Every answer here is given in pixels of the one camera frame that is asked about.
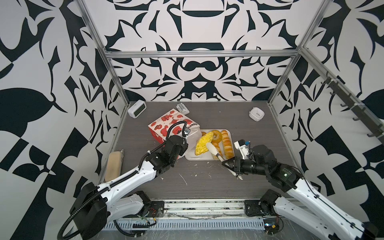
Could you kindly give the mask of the long striped fake bread loaf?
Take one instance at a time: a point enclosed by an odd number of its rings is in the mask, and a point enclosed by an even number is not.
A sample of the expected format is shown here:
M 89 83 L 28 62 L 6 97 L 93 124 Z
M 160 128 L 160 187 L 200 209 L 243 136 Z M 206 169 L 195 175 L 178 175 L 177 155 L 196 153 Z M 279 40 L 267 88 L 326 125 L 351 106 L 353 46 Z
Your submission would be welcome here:
M 228 159 L 231 159 L 235 156 L 232 142 L 231 142 L 229 134 L 226 130 L 221 131 L 221 134 L 222 134 L 222 145 L 223 145 L 224 153 L 225 153 L 225 156 L 228 160 Z

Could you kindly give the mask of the fake orange pastry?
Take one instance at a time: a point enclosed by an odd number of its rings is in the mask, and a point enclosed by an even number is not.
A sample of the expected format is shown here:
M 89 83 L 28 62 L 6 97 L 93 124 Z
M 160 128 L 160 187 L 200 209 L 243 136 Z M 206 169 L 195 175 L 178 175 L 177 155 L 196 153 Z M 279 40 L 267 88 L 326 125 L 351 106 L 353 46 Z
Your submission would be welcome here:
M 218 157 L 216 154 L 212 154 L 214 160 L 224 161 L 224 158 L 223 158 L 223 156 L 222 156 L 222 152 L 221 152 L 221 148 L 220 148 L 219 144 L 216 143 L 216 142 L 212 142 L 212 145 L 215 147 L 216 152 L 220 155 L 220 156 Z

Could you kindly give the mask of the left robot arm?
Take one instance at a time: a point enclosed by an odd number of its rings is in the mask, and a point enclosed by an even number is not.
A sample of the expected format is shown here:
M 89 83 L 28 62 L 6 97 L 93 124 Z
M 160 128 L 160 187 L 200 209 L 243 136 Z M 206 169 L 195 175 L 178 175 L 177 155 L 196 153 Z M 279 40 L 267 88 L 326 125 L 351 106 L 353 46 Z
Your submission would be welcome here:
M 128 215 L 145 214 L 150 199 L 143 192 L 126 197 L 139 186 L 164 174 L 188 149 L 187 141 L 170 136 L 161 145 L 143 156 L 140 164 L 109 182 L 95 186 L 87 184 L 70 209 L 70 216 L 60 228 L 57 238 L 69 240 L 77 235 L 88 240 L 107 223 Z

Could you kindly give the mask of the fake bagel bread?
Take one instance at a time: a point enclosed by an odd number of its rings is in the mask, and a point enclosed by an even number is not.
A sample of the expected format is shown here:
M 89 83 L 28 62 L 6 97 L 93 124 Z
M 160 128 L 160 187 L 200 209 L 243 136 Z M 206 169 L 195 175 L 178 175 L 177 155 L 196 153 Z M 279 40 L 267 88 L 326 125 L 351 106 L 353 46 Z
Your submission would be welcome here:
M 213 130 L 212 133 L 213 133 L 213 139 L 212 139 L 211 143 L 212 144 L 219 144 L 223 139 L 221 132 L 219 132 L 217 130 Z

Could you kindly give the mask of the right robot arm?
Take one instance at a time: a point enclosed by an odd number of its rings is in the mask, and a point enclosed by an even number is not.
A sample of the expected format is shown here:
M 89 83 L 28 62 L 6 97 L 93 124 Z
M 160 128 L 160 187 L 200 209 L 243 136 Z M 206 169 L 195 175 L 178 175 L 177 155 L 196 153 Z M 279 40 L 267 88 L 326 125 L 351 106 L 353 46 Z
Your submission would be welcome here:
M 379 230 L 370 222 L 361 222 L 347 214 L 318 192 L 293 166 L 279 163 L 272 150 L 265 145 L 253 148 L 244 140 L 235 143 L 241 157 L 224 160 L 213 144 L 209 152 L 221 160 L 234 176 L 262 175 L 275 188 L 302 203 L 306 209 L 292 204 L 279 193 L 268 190 L 259 200 L 262 213 L 285 217 L 322 240 L 374 240 Z

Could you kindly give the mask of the fake green-brown bun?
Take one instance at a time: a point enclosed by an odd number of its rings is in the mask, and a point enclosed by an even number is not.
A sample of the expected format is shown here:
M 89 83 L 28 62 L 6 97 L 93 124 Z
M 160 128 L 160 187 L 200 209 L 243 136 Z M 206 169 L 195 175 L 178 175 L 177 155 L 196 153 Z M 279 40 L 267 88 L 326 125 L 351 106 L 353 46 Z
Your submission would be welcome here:
M 206 143 L 211 143 L 212 139 L 213 139 L 212 132 L 208 132 L 206 135 L 202 136 L 196 143 L 195 155 L 199 156 L 208 152 L 209 150 L 206 147 Z

